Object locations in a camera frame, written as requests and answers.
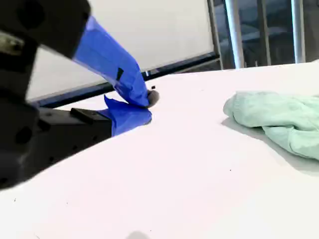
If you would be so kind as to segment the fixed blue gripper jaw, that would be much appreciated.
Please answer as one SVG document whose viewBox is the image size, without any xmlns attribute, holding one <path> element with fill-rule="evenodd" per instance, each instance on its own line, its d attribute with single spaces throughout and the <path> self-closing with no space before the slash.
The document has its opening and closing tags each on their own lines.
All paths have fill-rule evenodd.
<svg viewBox="0 0 319 239">
<path fill-rule="evenodd" d="M 37 162 L 55 163 L 101 141 L 151 122 L 147 108 L 104 98 L 106 109 L 40 108 Z"/>
</svg>

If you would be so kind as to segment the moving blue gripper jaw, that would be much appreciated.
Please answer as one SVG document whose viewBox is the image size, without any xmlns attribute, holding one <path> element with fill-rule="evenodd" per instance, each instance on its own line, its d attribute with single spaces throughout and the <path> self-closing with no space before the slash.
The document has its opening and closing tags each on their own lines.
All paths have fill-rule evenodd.
<svg viewBox="0 0 319 239">
<path fill-rule="evenodd" d="M 100 75 L 128 103 L 149 108 L 158 101 L 134 57 L 92 16 L 88 1 L 22 0 L 17 17 L 41 46 Z"/>
</svg>

